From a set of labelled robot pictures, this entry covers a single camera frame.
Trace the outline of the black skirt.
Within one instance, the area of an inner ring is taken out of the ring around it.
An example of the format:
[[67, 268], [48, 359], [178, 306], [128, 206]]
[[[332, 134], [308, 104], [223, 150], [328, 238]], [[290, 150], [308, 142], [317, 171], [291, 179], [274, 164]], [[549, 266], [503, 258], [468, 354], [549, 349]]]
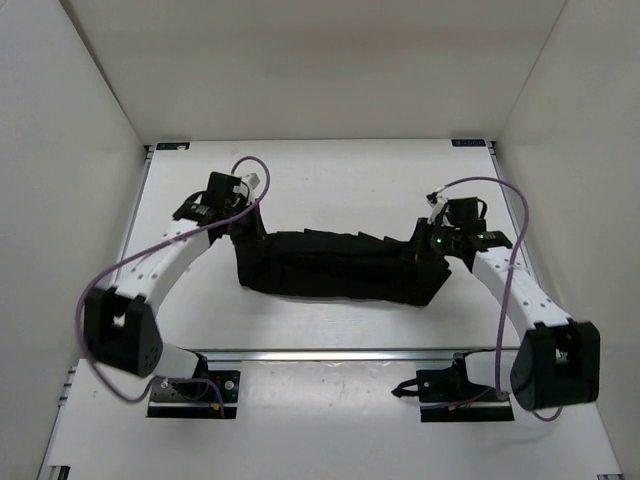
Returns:
[[379, 300], [424, 307], [451, 275], [441, 257], [420, 253], [422, 241], [362, 232], [281, 231], [231, 236], [239, 283], [288, 297]]

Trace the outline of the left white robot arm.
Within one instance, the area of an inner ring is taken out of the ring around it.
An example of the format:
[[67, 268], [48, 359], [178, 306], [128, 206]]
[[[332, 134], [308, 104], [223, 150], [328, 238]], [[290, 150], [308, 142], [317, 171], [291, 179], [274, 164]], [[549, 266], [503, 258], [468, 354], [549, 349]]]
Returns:
[[83, 336], [95, 362], [140, 378], [173, 380], [188, 398], [206, 392], [203, 357], [165, 342], [156, 316], [187, 268], [256, 210], [259, 183], [255, 173], [212, 173], [207, 188], [173, 213], [161, 249], [141, 255], [108, 287], [92, 289], [84, 301]]

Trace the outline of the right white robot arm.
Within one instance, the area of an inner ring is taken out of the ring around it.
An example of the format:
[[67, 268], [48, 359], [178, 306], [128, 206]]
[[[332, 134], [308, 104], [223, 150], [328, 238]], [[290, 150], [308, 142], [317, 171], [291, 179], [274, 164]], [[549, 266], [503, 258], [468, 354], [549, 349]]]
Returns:
[[443, 370], [420, 370], [416, 397], [448, 409], [514, 398], [529, 412], [594, 402], [600, 378], [594, 324], [574, 320], [553, 303], [517, 261], [505, 234], [487, 229], [483, 200], [432, 193], [427, 201], [432, 212], [419, 219], [413, 235], [419, 273], [407, 289], [410, 303], [427, 305], [451, 274], [447, 260], [457, 258], [499, 302], [499, 322], [512, 324], [520, 346], [457, 353]]

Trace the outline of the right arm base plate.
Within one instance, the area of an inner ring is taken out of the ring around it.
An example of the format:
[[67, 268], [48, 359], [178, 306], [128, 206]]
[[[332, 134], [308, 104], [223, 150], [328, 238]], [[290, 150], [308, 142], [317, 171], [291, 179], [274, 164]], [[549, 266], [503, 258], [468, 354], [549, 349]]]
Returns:
[[391, 394], [417, 398], [422, 423], [492, 423], [515, 420], [508, 400], [498, 399], [492, 387], [471, 383], [460, 362], [441, 370], [417, 370]]

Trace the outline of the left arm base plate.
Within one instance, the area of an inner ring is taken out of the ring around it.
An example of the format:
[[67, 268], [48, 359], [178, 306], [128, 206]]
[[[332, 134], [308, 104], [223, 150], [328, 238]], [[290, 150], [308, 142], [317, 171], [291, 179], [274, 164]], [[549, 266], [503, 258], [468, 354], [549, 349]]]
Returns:
[[166, 380], [153, 384], [147, 417], [159, 419], [233, 420], [237, 416], [240, 370], [210, 370], [208, 379], [221, 394], [203, 383], [175, 384]]

